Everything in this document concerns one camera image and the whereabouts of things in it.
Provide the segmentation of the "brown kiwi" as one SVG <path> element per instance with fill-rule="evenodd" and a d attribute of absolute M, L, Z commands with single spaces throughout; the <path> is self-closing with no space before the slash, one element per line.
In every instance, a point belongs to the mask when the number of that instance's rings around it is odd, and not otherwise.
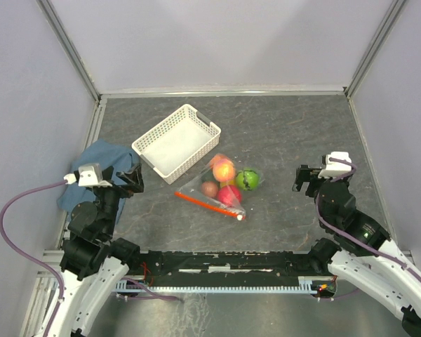
<path fill-rule="evenodd" d="M 218 184 L 213 181 L 205 181 L 201 184 L 201 192 L 207 197 L 216 198 L 218 191 Z"/>

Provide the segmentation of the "green mini watermelon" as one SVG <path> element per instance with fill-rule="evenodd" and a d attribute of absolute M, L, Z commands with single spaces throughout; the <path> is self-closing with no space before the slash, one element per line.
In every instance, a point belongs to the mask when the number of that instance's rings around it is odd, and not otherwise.
<path fill-rule="evenodd" d="M 244 191 L 255 190 L 260 184 L 260 175 L 249 168 L 240 170 L 235 177 L 236 186 Z"/>

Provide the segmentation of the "dark green avocado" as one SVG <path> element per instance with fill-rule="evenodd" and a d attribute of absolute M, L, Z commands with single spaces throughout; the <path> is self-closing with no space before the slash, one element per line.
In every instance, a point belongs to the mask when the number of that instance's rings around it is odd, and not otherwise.
<path fill-rule="evenodd" d="M 204 183 L 204 182 L 208 182 L 208 181 L 211 181 L 211 182 L 216 181 L 216 179 L 213 175 L 213 172 L 211 170 L 207 170 L 207 172 L 205 172 L 201 177 L 201 182 Z"/>

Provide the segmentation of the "pink yellow peach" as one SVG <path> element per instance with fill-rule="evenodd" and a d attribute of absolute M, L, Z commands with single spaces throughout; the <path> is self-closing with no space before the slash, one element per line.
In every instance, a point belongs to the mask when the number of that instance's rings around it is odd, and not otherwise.
<path fill-rule="evenodd" d="M 226 182 L 235 177 L 234 163 L 229 159 L 220 159 L 213 165 L 213 176 L 218 182 Z"/>

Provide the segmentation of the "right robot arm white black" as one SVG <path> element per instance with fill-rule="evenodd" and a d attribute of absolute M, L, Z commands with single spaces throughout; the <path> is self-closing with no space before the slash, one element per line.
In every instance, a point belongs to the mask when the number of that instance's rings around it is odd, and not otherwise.
<path fill-rule="evenodd" d="M 386 229 L 358 210 L 349 191 L 356 166 L 332 158 L 323 168 L 297 168 L 293 191 L 308 184 L 320 226 L 334 241 L 321 241 L 324 250 L 308 257 L 309 269 L 341 276 L 374 298 L 401 321 L 409 336 L 421 336 L 421 271 L 405 256 Z"/>

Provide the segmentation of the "yellow lemon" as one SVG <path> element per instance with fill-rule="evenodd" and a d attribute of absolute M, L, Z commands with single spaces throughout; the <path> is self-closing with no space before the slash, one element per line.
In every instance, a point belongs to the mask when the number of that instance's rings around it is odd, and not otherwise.
<path fill-rule="evenodd" d="M 233 178 L 233 179 L 231 179 L 231 180 L 227 180 L 227 181 L 224 181 L 224 182 L 221 182 L 221 183 L 220 183 L 220 187 L 221 187 L 221 188 L 223 188 L 223 187 L 225 187 L 225 186 L 227 186 L 227 185 L 236 185 L 236 181 L 235 181 L 235 179 Z"/>

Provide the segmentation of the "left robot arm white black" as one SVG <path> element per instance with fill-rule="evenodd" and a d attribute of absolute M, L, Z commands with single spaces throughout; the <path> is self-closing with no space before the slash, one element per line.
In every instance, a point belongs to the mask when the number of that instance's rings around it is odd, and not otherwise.
<path fill-rule="evenodd" d="M 70 237 L 62 245 L 60 281 L 38 336 L 87 336 L 116 283 L 127 273 L 140 269 L 140 247 L 125 239 L 114 239 L 119 203 L 144 191 L 142 168 L 127 172 L 113 166 L 80 166 L 65 176 L 95 195 L 71 212 L 67 226 Z"/>

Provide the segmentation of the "orange fruit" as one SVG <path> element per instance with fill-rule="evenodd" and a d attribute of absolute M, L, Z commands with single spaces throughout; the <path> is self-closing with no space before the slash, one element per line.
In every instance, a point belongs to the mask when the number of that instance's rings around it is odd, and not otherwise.
<path fill-rule="evenodd" d="M 227 159 L 227 156 L 224 154 L 216 154 L 210 161 L 209 166 L 213 166 L 214 164 L 218 163 L 220 160 Z"/>

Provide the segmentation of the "clear zip top bag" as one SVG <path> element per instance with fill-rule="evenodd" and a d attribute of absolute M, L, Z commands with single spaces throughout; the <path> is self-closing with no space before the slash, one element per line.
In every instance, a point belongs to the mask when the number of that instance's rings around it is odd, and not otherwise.
<path fill-rule="evenodd" d="M 226 206 L 224 204 L 222 204 L 221 202 L 219 202 L 217 200 L 217 196 L 216 198 L 210 198 L 205 196 L 202 192 L 201 192 L 201 177 L 202 175 L 207 172 L 207 170 L 211 170 L 213 171 L 213 167 L 209 166 L 209 162 L 204 166 L 204 168 L 199 172 L 199 174 L 192 178 L 189 182 L 185 183 L 183 186 L 179 187 L 176 191 L 175 191 L 175 196 L 179 197 L 185 201 L 188 201 L 192 204 L 196 204 L 198 206 L 201 206 L 205 209 L 217 212 L 217 213 L 221 213 L 225 216 L 231 216 L 237 220 L 243 220 L 246 217 L 246 210 L 245 207 L 243 205 L 243 202 L 249 198 L 262 184 L 264 177 L 262 174 L 262 171 L 257 168 L 257 167 L 253 167 L 253 166 L 247 166 L 247 165 L 243 165 L 240 162 L 234 161 L 233 159 L 230 159 L 229 157 L 227 157 L 229 160 L 231 160 L 234 165 L 235 165 L 235 169 L 236 169 L 236 174 L 235 177 L 237 175 L 237 173 L 242 170 L 242 169 L 253 169 L 255 171 L 257 171 L 260 175 L 260 184 L 258 185 L 258 187 L 255 190 L 252 191 L 244 191 L 240 188 L 238 188 L 236 185 L 236 187 L 239 189 L 240 193 L 241 193 L 241 203 L 235 207 L 231 207 L 231 206 Z M 215 181 L 215 183 L 218 184 L 219 190 L 220 190 L 220 182 L 218 182 L 217 180 Z"/>

